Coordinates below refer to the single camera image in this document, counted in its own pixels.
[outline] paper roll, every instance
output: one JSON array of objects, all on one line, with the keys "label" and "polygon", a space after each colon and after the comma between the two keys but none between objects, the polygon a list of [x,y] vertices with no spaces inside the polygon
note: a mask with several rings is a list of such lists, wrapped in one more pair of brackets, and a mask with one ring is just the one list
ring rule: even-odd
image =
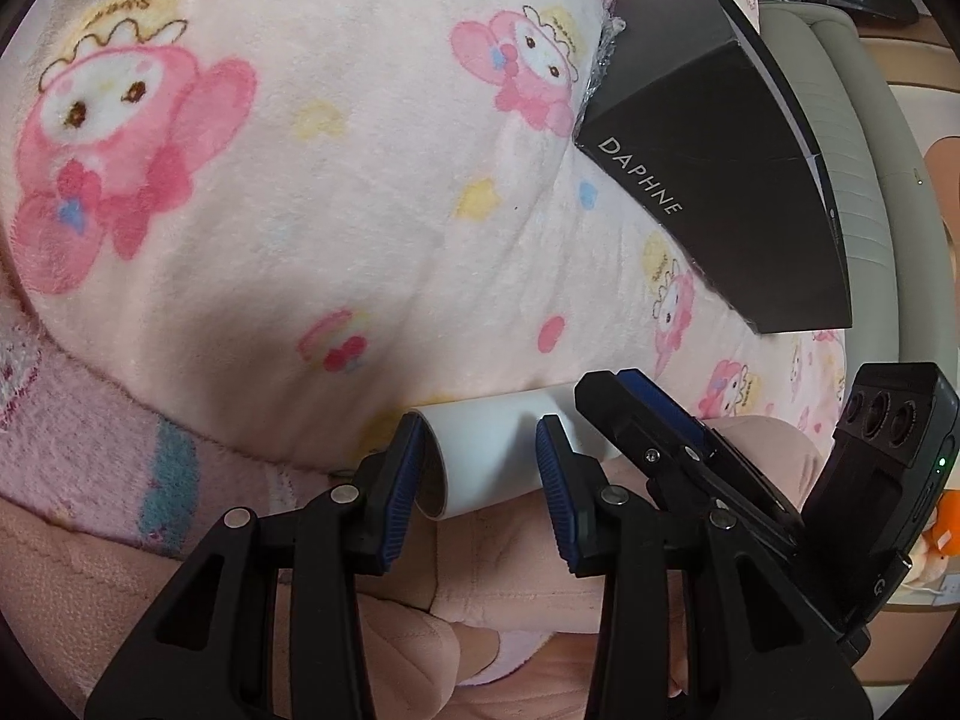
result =
[{"label": "paper roll", "polygon": [[416,409],[430,427],[416,504],[431,519],[474,512],[541,487],[536,423],[555,413],[574,452],[599,461],[620,453],[576,409],[573,384]]}]

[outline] cardboard box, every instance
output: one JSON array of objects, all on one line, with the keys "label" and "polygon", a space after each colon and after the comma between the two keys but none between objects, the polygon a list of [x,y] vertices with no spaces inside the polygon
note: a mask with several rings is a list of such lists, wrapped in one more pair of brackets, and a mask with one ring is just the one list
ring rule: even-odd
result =
[{"label": "cardboard box", "polygon": [[733,0],[616,0],[626,29],[576,143],[758,332],[850,327],[827,168]]}]

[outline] fleece blanket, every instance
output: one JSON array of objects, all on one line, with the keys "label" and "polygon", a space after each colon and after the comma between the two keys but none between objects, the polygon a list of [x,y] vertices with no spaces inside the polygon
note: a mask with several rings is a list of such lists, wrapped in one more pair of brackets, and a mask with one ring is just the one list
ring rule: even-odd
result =
[{"label": "fleece blanket", "polygon": [[755,336],[572,144],[609,1],[39,0],[0,60],[0,494],[179,555],[406,408],[597,368],[827,454],[842,334]]}]

